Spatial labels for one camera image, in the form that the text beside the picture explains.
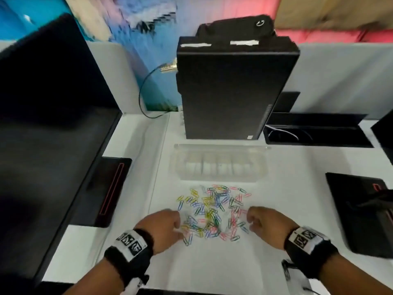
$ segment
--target white sticker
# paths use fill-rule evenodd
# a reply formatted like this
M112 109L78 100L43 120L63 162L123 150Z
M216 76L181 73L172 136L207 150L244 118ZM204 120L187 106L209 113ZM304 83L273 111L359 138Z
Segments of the white sticker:
M201 46L211 46L211 43L183 43L180 47L200 48Z
M259 44L258 40L233 40L231 44L234 45L257 45Z

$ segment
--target cable connector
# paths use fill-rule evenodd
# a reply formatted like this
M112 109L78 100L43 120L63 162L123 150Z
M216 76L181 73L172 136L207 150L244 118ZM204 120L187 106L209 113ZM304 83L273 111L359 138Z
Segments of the cable connector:
M177 71L177 58L175 58L171 63L167 63L164 66L160 67L160 71L162 73Z

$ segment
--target person's right hand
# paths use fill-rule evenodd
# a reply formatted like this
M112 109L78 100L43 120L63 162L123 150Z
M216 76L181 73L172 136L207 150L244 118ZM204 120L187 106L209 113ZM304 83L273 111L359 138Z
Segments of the person's right hand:
M288 234L299 225L277 210L266 207L251 207L247 212L247 221L252 223L250 231L257 234L271 246L284 250Z

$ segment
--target clear plastic container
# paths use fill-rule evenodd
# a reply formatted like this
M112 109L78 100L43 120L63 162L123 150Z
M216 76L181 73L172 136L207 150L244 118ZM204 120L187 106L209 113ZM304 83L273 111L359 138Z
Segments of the clear plastic container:
M171 172L180 180L257 182L267 174L265 146L175 144Z

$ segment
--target wrist strap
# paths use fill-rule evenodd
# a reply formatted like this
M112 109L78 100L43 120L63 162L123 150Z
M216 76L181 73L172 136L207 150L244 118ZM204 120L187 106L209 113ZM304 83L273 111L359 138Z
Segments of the wrist strap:
M289 233L284 249L307 278L318 278L327 259L338 253L329 238L308 227L300 227Z
M140 229L129 230L121 234L109 247L104 257L118 271L124 287L133 278L140 278L146 284L149 276L145 275L153 255L153 238Z

